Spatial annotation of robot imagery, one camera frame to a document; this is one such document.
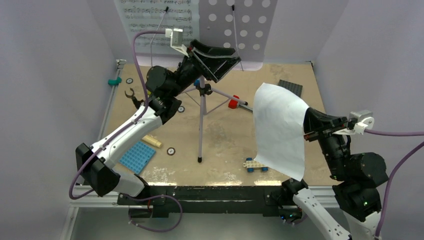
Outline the sheet music page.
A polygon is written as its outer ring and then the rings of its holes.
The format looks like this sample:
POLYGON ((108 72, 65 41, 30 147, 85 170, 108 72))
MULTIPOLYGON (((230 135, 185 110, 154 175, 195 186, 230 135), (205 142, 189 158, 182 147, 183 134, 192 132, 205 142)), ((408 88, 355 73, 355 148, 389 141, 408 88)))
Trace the sheet music page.
POLYGON ((185 46, 200 38, 198 0, 115 0, 129 43, 136 33, 182 29, 185 46))
POLYGON ((263 83, 253 101, 255 161, 301 181, 305 174, 304 119, 308 108, 291 91, 263 83))

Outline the lilac music stand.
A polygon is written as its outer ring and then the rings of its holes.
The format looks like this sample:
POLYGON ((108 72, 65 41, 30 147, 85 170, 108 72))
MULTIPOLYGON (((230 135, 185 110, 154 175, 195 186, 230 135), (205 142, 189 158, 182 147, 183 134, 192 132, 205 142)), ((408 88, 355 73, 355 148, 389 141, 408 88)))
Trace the lilac music stand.
POLYGON ((275 0, 117 0, 133 55, 179 56, 175 70, 151 65, 143 78, 145 120, 164 125, 181 106, 177 96, 200 80, 211 94, 234 67, 260 63, 275 15, 275 0))

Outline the black microphone stand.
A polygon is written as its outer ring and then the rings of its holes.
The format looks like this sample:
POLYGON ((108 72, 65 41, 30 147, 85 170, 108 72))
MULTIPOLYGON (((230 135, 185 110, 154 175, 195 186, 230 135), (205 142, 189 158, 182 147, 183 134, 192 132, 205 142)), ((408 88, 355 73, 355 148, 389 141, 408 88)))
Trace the black microphone stand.
POLYGON ((134 91, 134 89, 133 89, 133 88, 131 88, 131 87, 130 87, 130 88, 129 88, 129 91, 130 91, 130 94, 129 94, 129 93, 127 93, 127 91, 125 91, 125 92, 124 92, 125 96, 126 96, 127 98, 131 99, 131 101, 132 101, 133 105, 135 106, 135 108, 136 108, 137 110, 139 110, 139 109, 140 109, 140 107, 141 107, 141 105, 144 103, 144 100, 143 100, 143 99, 138 100, 138 99, 136 98, 136 96, 135 96, 135 91, 134 91))

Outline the cream toy microphone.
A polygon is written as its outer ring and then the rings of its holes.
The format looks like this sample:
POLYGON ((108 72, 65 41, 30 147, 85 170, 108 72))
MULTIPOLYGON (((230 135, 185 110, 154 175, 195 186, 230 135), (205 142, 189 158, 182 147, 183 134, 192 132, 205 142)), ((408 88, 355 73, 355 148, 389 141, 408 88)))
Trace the cream toy microphone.
POLYGON ((156 147, 156 148, 162 148, 163 143, 160 142, 159 140, 157 140, 155 137, 151 136, 151 135, 145 135, 142 137, 141 139, 142 141, 146 142, 147 144, 156 147))

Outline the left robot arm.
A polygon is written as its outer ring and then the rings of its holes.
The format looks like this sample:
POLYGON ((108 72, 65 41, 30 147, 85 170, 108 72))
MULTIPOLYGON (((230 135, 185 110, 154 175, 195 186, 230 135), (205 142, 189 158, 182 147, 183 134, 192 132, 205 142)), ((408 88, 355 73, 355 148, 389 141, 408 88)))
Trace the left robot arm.
POLYGON ((146 203, 146 181, 136 175, 118 173, 115 165, 142 137, 167 123, 182 102, 177 97, 197 79, 218 82, 241 58, 232 47, 212 47, 192 40, 176 70, 155 65, 146 74, 144 86, 150 92, 137 111, 101 140, 75 149, 78 174, 102 197, 110 192, 128 195, 138 205, 146 203))

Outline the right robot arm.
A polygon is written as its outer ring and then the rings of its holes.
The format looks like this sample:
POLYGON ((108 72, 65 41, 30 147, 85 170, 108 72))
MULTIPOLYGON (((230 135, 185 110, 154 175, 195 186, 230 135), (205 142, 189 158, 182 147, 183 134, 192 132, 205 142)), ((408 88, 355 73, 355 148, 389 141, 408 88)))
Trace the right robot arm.
POLYGON ((290 178, 281 184, 281 199, 295 204, 327 240, 377 240, 382 202, 377 188, 389 179, 384 158, 374 152, 351 153, 351 136, 371 130, 375 119, 369 110, 349 117, 332 116, 312 107, 305 112, 304 139, 318 141, 330 170, 335 200, 347 219, 343 228, 320 204, 304 180, 290 178))

